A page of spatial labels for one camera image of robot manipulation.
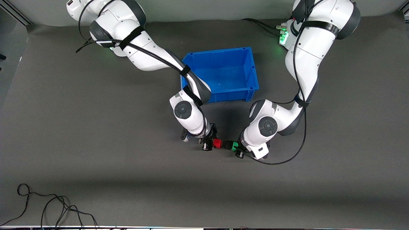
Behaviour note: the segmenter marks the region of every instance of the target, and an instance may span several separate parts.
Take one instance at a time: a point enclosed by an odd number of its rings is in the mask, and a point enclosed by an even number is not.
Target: black velcro strap
[[[202,106],[203,102],[190,90],[189,85],[183,87],[183,91],[191,98],[198,106]]]
[[[333,33],[335,36],[337,36],[338,33],[339,33],[339,28],[336,27],[334,24],[326,23],[326,22],[322,22],[322,21],[306,21],[306,22],[303,22],[303,24],[301,25],[301,28],[305,28],[305,27],[322,28],[322,29],[328,30],[329,32]]]
[[[300,106],[307,108],[308,105],[310,104],[310,101],[303,101],[301,100],[301,98],[298,97],[298,94],[295,95],[294,100],[297,104],[299,104]]]
[[[139,35],[141,35],[141,32],[145,31],[145,29],[142,26],[138,26],[136,29],[134,29],[128,36],[126,36],[126,38],[124,38],[122,40],[122,42],[119,44],[119,47],[121,48],[121,50],[124,50],[125,47],[127,45],[129,45],[129,43],[135,39],[136,37],[138,37]]]
[[[189,72],[190,72],[190,67],[188,65],[185,65],[183,70],[180,72],[180,75],[185,77],[186,74],[189,73]]]
[[[297,36],[300,34],[300,31],[297,31],[297,30],[295,29],[294,23],[295,23],[295,21],[291,23],[290,30],[291,30],[291,33],[292,33],[294,36],[297,37]]]

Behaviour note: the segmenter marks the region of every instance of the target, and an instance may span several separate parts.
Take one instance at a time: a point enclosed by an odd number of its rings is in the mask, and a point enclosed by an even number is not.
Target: gray table surface
[[[83,43],[75,27],[28,29],[1,111],[2,222],[23,210],[16,188],[28,183],[70,197],[100,225],[408,229],[409,40],[402,13],[363,18],[354,34],[334,43],[308,107],[304,149],[280,166],[181,142],[168,102],[180,90],[172,69],[143,72],[96,45],[75,54]],[[146,30],[180,57],[251,46],[260,84],[252,102],[287,101],[297,90],[286,50],[251,22],[150,23]],[[236,139],[252,102],[203,110],[220,138]],[[275,137],[268,161],[292,156],[302,127]],[[33,196],[10,224],[38,225],[47,200]],[[46,223],[58,212],[51,205]],[[64,224],[78,223],[71,214]]]

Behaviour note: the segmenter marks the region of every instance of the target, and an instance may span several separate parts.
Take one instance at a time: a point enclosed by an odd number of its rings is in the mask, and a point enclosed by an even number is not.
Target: gray wall
[[[27,38],[26,27],[0,9],[0,54],[7,57],[0,61],[0,108],[13,81]]]
[[[363,16],[397,10],[405,0],[355,0]],[[73,26],[67,0],[9,0],[36,24]],[[138,0],[149,22],[286,18],[294,0]]]

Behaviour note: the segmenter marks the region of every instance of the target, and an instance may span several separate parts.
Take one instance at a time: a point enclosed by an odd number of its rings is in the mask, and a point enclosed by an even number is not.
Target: blue storage crate
[[[208,102],[246,100],[258,90],[256,67],[250,47],[188,53],[182,60],[211,88]],[[180,76],[181,87],[187,85]]]

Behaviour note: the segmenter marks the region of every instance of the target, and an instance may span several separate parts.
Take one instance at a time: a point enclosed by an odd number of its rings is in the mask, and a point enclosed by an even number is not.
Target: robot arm
[[[170,98],[173,113],[178,122],[197,138],[212,135],[211,124],[204,117],[199,106],[210,99],[210,87],[197,77],[171,51],[159,47],[144,30],[146,17],[143,9],[135,0],[70,0],[67,10],[72,18],[79,20],[81,12],[90,24],[90,35],[93,40],[115,39],[113,42],[97,42],[100,46],[110,48],[118,56],[126,56],[140,70],[154,71],[170,66],[147,55],[130,44],[141,47],[175,66],[184,77],[188,86]],[[211,150],[211,145],[204,145],[203,150]]]
[[[296,131],[318,84],[318,68],[322,59],[334,40],[351,34],[360,21],[360,12],[350,0],[297,0],[293,6],[293,15],[295,20],[283,24],[290,24],[290,29],[280,44],[289,49],[285,65],[298,81],[300,91],[289,110],[268,100],[257,101],[252,105],[250,125],[240,135],[239,142],[256,159],[268,154],[266,143],[276,133],[286,136]]]

